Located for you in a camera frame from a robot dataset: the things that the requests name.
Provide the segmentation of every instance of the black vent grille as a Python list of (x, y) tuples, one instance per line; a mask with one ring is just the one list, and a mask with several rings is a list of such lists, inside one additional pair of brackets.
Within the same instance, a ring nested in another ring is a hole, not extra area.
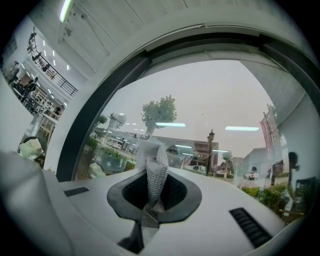
[(82, 186), (82, 187), (77, 187), (74, 189), (66, 190), (66, 191), (64, 191), (64, 193), (67, 197), (71, 197), (71, 196), (78, 195), (78, 194), (81, 194), (81, 193), (87, 192), (87, 191), (89, 191), (89, 189), (87, 189), (85, 186)]
[(272, 236), (243, 208), (229, 211), (255, 248), (268, 242)]

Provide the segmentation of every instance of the ceiling light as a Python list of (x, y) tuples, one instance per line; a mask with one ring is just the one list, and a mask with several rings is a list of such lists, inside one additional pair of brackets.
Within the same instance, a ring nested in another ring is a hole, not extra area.
[(260, 128), (250, 126), (227, 126), (225, 129), (228, 131), (258, 131)]
[(214, 151), (214, 152), (229, 152), (229, 151), (226, 151), (226, 150), (217, 150), (217, 149), (214, 149), (212, 151)]
[(60, 12), (60, 21), (63, 23), (66, 20), (67, 13), (69, 11), (70, 5), (72, 3), (72, 0), (64, 0), (61, 12)]
[(157, 126), (186, 127), (186, 124), (178, 122), (156, 122), (155, 124)]
[(187, 149), (192, 149), (192, 146), (182, 146), (182, 145), (175, 145), (176, 147), (181, 147), (181, 148), (187, 148)]

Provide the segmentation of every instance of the balcony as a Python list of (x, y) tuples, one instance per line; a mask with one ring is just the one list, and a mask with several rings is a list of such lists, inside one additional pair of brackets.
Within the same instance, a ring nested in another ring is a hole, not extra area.
[(73, 97), (78, 92), (78, 89), (72, 86), (54, 67), (43, 58), (42, 55), (35, 50), (29, 57), (39, 69), (47, 75), (47, 78), (51, 80), (52, 84), (60, 88), (63, 93), (70, 97)]

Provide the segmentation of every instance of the glass window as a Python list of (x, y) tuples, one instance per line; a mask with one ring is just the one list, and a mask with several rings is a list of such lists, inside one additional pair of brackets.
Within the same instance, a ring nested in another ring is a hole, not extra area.
[(87, 138), (76, 178), (134, 169), (148, 141), (164, 148), (170, 170), (232, 184), (288, 224), (312, 203), (319, 127), (302, 86), (261, 55), (162, 68), (115, 93)]

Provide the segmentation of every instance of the lamp post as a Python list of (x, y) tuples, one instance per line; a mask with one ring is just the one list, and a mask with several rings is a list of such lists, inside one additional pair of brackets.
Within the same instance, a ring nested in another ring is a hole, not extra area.
[(206, 176), (208, 176), (208, 172), (210, 169), (210, 163), (211, 163), (211, 153), (212, 153), (212, 141), (214, 140), (215, 134), (213, 132), (213, 130), (211, 129), (211, 132), (209, 133), (209, 136), (206, 137), (208, 139), (208, 143), (209, 143), (209, 154), (208, 154), (208, 164), (206, 167)]

